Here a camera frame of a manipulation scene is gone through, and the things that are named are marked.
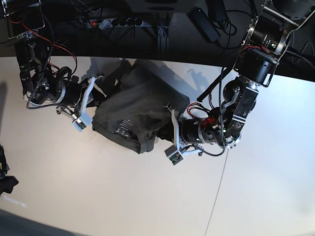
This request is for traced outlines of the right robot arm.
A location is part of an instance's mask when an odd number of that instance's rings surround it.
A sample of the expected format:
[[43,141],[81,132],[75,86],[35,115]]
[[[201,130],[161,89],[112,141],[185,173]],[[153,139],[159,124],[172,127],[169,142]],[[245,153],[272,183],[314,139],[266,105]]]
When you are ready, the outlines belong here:
[[77,56],[57,40],[40,0],[2,0],[8,40],[14,45],[22,93],[28,110],[55,107],[58,114],[83,118],[88,107],[98,107],[120,85],[97,74],[80,80]]

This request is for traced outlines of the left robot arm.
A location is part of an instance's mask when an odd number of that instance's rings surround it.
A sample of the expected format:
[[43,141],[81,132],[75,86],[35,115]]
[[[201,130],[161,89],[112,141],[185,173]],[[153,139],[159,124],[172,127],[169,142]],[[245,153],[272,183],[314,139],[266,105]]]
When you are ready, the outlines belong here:
[[165,155],[173,163],[188,154],[205,153],[204,144],[222,150],[233,148],[254,109],[258,87],[268,87],[283,56],[289,51],[291,35],[315,13],[312,0],[267,0],[252,19],[237,59],[222,68],[220,75],[187,107],[206,113],[185,118],[170,109],[173,124],[172,146]]

